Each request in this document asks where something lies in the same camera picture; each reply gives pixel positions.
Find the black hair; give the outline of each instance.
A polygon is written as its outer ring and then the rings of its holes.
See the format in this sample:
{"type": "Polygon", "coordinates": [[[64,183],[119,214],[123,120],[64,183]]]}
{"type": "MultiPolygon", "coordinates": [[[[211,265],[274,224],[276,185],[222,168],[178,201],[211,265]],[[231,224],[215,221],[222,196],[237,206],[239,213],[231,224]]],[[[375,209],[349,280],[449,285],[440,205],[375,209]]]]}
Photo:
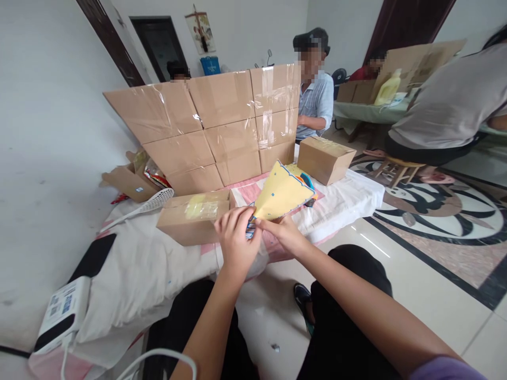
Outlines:
{"type": "Polygon", "coordinates": [[[501,28],[498,32],[496,32],[490,37],[490,39],[486,42],[482,50],[497,45],[504,40],[507,40],[507,24],[505,24],[503,28],[501,28]]]}
{"type": "Polygon", "coordinates": [[[180,65],[177,61],[167,61],[167,72],[174,79],[176,75],[184,75],[190,78],[190,72],[188,67],[180,65]]]}
{"type": "Polygon", "coordinates": [[[292,41],[292,45],[294,46],[294,51],[297,52],[305,52],[313,47],[319,48],[325,52],[327,56],[331,50],[328,45],[328,41],[329,36],[327,35],[326,30],[317,27],[307,33],[298,34],[295,36],[292,41]]]}
{"type": "Polygon", "coordinates": [[[379,59],[386,59],[387,50],[386,49],[374,49],[371,54],[370,58],[368,59],[368,62],[371,60],[379,60],[379,59]]]}

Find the blue shirt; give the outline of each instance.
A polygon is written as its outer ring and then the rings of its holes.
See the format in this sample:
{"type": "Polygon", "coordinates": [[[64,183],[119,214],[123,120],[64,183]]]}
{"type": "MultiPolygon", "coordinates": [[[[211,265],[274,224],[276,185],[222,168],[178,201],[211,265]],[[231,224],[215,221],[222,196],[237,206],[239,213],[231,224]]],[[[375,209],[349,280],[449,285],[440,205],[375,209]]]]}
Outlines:
{"type": "MultiPolygon", "coordinates": [[[[323,133],[331,125],[333,118],[334,82],[329,74],[319,71],[315,80],[308,86],[305,93],[299,89],[299,115],[321,117],[326,120],[323,133]]],[[[303,140],[317,136],[317,131],[305,126],[297,126],[296,139],[303,140]]]]}

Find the person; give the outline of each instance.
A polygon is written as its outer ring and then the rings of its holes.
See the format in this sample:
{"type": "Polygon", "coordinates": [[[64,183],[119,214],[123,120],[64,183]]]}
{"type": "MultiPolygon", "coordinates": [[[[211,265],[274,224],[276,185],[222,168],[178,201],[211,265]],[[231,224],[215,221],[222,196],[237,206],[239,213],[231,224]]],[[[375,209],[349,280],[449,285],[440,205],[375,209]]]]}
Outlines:
{"type": "Polygon", "coordinates": [[[189,69],[181,66],[177,61],[167,61],[166,68],[171,76],[171,81],[190,78],[189,69]]]}
{"type": "Polygon", "coordinates": [[[370,80],[377,79],[380,69],[386,59],[387,51],[383,49],[376,49],[370,54],[368,63],[363,67],[354,71],[350,76],[349,82],[356,80],[370,80]]]}
{"type": "Polygon", "coordinates": [[[299,144],[307,137],[322,135],[331,125],[334,83],[331,76],[321,70],[331,49],[324,29],[318,27],[295,36],[293,46],[301,64],[296,130],[296,143],[299,144]]]}
{"type": "MultiPolygon", "coordinates": [[[[165,324],[165,348],[191,357],[198,379],[259,379],[238,328],[234,308],[261,244],[272,233],[316,279],[311,294],[294,294],[314,326],[298,379],[485,379],[426,325],[392,298],[382,264],[365,249],[342,245],[329,255],[306,240],[290,216],[279,223],[256,220],[254,207],[236,207],[215,222],[223,253],[217,280],[199,280],[176,296],[165,324]]],[[[163,358],[170,379],[189,379],[191,369],[163,358]]]]}
{"type": "Polygon", "coordinates": [[[405,116],[389,131],[386,153],[426,164],[417,173],[424,183],[453,183],[437,167],[467,155],[486,136],[479,131],[482,123],[507,130],[506,61],[507,25],[482,51],[442,66],[421,86],[405,116]]]}

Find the purple sleeve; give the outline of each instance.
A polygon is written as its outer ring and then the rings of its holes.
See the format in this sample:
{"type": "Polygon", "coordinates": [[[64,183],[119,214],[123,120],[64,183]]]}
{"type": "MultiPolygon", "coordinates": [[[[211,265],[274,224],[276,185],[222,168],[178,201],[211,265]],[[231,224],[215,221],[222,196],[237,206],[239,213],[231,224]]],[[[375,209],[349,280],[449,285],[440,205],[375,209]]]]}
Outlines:
{"type": "Polygon", "coordinates": [[[410,380],[487,380],[468,364],[459,360],[440,356],[420,366],[410,380]]]}

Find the black shoe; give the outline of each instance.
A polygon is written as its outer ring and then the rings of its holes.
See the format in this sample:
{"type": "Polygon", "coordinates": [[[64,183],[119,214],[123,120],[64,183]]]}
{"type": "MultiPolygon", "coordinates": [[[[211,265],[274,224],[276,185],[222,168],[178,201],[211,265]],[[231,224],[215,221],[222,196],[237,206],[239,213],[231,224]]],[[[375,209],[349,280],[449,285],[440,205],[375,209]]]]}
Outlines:
{"type": "Polygon", "coordinates": [[[305,318],[306,329],[308,330],[310,336],[313,336],[315,326],[310,322],[310,318],[308,317],[308,313],[306,311],[306,304],[307,302],[312,302],[312,296],[303,284],[297,283],[294,285],[294,299],[305,318]]]}

